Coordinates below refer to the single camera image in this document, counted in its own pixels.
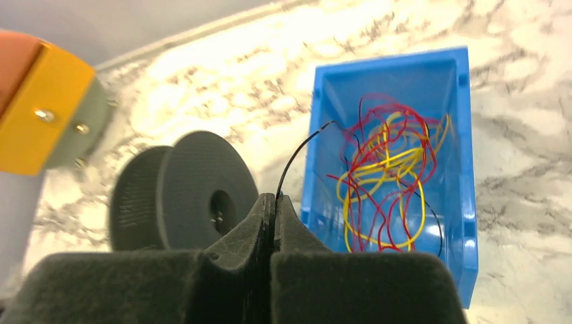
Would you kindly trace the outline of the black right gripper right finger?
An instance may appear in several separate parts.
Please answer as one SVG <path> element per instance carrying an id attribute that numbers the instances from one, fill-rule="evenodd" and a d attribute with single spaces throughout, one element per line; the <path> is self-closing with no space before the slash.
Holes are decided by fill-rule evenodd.
<path id="1" fill-rule="evenodd" d="M 273 323 L 465 323 L 455 284 L 431 254 L 329 250 L 276 203 L 278 251 L 270 259 Z"/>

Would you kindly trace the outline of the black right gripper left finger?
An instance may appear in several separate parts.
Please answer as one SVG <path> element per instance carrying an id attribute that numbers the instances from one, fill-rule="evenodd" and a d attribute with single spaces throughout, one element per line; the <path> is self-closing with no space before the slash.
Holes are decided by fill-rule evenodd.
<path id="1" fill-rule="evenodd" d="M 268 323 L 272 194 L 205 250 L 59 253 L 38 263 L 2 323 Z"/>

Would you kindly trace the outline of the black cable spool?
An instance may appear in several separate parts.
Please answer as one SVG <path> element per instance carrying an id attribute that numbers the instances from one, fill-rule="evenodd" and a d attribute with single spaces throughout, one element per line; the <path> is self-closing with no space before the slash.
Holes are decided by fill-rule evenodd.
<path id="1" fill-rule="evenodd" d="M 154 146 L 123 168 L 109 205 L 114 251 L 204 249 L 250 212 L 258 190 L 223 137 L 195 131 Z"/>

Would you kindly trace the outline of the blue plastic bin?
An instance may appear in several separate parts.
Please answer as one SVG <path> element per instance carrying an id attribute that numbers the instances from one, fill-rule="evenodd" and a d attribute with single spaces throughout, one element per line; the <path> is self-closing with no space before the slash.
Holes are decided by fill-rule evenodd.
<path id="1" fill-rule="evenodd" d="M 344 249 L 342 204 L 334 176 L 345 170 L 351 149 L 341 128 L 358 122 L 382 95 L 422 117 L 450 117 L 452 126 L 424 186 L 430 210 L 418 248 L 448 267 L 463 308 L 478 276 L 478 231 L 469 87 L 469 51 L 455 47 L 408 55 L 321 65 L 316 68 L 302 190 L 301 222 L 328 248 Z"/>

